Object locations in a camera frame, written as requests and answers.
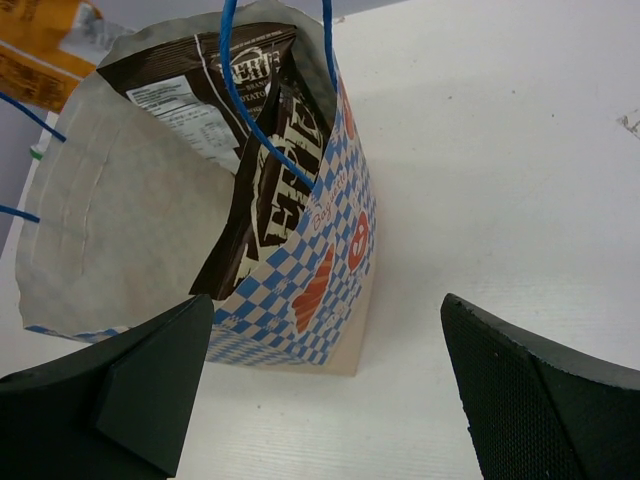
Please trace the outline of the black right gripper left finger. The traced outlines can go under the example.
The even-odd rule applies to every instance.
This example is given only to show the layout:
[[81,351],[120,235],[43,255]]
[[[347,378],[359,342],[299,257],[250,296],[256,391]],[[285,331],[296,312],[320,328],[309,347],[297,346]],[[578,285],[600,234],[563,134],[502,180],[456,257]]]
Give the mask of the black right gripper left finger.
[[212,329],[193,297],[1,380],[4,479],[175,477]]

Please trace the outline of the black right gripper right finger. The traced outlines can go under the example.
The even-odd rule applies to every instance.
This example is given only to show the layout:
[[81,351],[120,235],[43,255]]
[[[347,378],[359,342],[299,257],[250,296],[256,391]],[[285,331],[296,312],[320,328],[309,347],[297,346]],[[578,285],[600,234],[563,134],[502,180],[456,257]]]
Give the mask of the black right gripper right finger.
[[486,479],[636,479],[639,373],[447,294],[446,346]]

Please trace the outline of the yellow snack bag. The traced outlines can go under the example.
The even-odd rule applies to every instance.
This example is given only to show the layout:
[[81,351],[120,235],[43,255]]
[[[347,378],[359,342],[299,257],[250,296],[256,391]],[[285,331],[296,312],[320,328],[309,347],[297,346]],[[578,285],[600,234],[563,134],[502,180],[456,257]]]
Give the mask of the yellow snack bag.
[[90,1],[1,3],[1,92],[60,112],[115,40],[134,31],[103,17]]

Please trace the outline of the green Chuba chips bag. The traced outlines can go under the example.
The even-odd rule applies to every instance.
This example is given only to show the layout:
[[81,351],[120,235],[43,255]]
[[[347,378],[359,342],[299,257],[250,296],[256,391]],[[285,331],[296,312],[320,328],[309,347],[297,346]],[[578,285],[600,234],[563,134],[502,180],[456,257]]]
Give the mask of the green Chuba chips bag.
[[46,152],[46,148],[42,145],[36,144],[30,147],[30,154],[33,159],[40,161]]

